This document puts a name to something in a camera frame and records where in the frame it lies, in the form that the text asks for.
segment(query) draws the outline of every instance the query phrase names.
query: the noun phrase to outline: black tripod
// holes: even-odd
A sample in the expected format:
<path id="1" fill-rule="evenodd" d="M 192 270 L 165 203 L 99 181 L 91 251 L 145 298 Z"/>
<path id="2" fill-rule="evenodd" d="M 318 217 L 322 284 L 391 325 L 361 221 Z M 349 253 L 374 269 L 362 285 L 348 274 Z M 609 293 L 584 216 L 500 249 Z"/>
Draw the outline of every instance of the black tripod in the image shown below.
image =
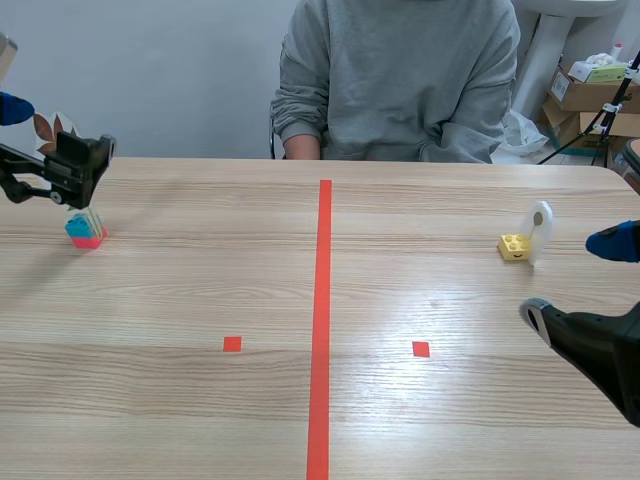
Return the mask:
<path id="1" fill-rule="evenodd" d="M 540 163 L 538 163 L 538 165 L 544 165 L 556 155 L 559 155 L 560 153 L 564 152 L 567 148 L 569 148 L 571 145 L 576 143 L 578 140 L 583 139 L 584 137 L 586 137 L 587 135 L 590 135 L 592 132 L 595 131 L 600 134 L 600 139 L 598 140 L 598 145 L 596 145 L 596 152 L 593 156 L 593 161 L 591 162 L 591 165 L 595 165 L 596 160 L 598 159 L 598 153 L 600 151 L 604 151 L 604 166 L 606 168 L 611 128 L 613 127 L 613 123 L 616 121 L 616 116 L 618 115 L 618 113 L 620 113 L 620 110 L 622 110 L 622 102 L 625 100 L 627 89 L 629 88 L 629 85 L 631 85 L 631 81 L 633 80 L 633 78 L 638 74 L 639 67 L 640 67 L 640 52 L 638 52 L 638 56 L 634 60 L 633 65 L 630 68 L 627 68 L 627 71 L 625 72 L 625 75 L 624 75 L 624 81 L 622 82 L 622 85 L 620 85 L 620 88 L 618 89 L 618 93 L 616 93 L 616 96 L 613 99 L 613 102 L 607 103 L 604 107 L 602 107 L 602 110 L 600 110 L 600 113 L 596 116 L 596 118 L 593 119 L 593 122 L 591 122 L 591 124 L 586 128 L 584 132 L 582 132 L 576 138 L 571 140 L 565 146 L 560 147 L 558 150 L 553 152 L 547 158 L 545 158 Z M 598 123 L 603 115 L 604 115 L 604 120 L 602 120 L 602 123 Z"/>

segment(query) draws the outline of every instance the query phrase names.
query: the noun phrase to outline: wooden table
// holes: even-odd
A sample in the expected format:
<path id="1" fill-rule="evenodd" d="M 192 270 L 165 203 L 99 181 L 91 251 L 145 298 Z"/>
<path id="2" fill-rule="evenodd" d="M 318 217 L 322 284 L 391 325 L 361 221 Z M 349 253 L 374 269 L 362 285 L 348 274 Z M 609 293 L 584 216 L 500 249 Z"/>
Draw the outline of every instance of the wooden table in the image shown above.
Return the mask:
<path id="1" fill-rule="evenodd" d="M 64 209 L 0 201 L 0 478 L 304 479 L 321 179 L 332 480 L 638 478 L 640 430 L 518 317 L 531 296 L 638 301 L 640 267 L 584 248 L 640 217 L 614 173 L 125 158 L 98 251 Z M 506 264 L 498 237 L 536 200 L 553 242 Z"/>

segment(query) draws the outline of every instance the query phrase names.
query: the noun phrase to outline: robotic arm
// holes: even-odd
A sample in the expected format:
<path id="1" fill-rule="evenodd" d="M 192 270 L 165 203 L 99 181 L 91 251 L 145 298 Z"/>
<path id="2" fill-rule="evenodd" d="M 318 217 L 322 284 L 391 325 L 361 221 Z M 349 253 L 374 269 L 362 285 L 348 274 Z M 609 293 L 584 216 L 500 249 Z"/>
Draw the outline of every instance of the robotic arm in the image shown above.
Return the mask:
<path id="1" fill-rule="evenodd" d="M 587 250 L 605 260 L 637 263 L 640 222 L 592 235 Z M 539 298 L 520 315 L 558 355 L 591 380 L 625 418 L 640 427 L 640 303 L 622 317 L 565 313 Z"/>
<path id="2" fill-rule="evenodd" d="M 91 204 L 93 192 L 109 167 L 116 142 L 112 137 L 85 140 L 60 132 L 57 149 L 44 161 L 0 145 L 0 187 L 13 203 L 32 197 L 50 198 L 78 210 Z M 51 190 L 34 188 L 15 175 L 32 174 L 51 183 Z"/>

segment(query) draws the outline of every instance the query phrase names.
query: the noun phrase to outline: yellow lego brick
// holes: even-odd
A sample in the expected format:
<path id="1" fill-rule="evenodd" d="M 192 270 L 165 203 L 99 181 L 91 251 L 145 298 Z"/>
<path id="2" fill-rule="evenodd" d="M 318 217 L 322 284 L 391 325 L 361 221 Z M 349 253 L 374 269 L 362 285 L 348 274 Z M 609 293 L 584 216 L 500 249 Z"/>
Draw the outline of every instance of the yellow lego brick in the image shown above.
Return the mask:
<path id="1" fill-rule="evenodd" d="M 531 244 L 524 235 L 502 235 L 498 250 L 508 262 L 529 260 L 531 256 Z"/>

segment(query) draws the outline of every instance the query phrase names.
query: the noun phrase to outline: chair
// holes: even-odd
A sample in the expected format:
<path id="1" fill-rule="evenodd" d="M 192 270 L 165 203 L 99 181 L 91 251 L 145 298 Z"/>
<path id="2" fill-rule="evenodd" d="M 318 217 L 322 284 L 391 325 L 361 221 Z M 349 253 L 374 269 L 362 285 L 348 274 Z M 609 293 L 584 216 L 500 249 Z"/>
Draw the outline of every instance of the chair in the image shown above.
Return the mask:
<path id="1" fill-rule="evenodd" d="M 276 159 L 276 139 L 275 132 L 273 131 L 273 115 L 269 112 L 269 150 L 271 151 L 271 160 Z"/>

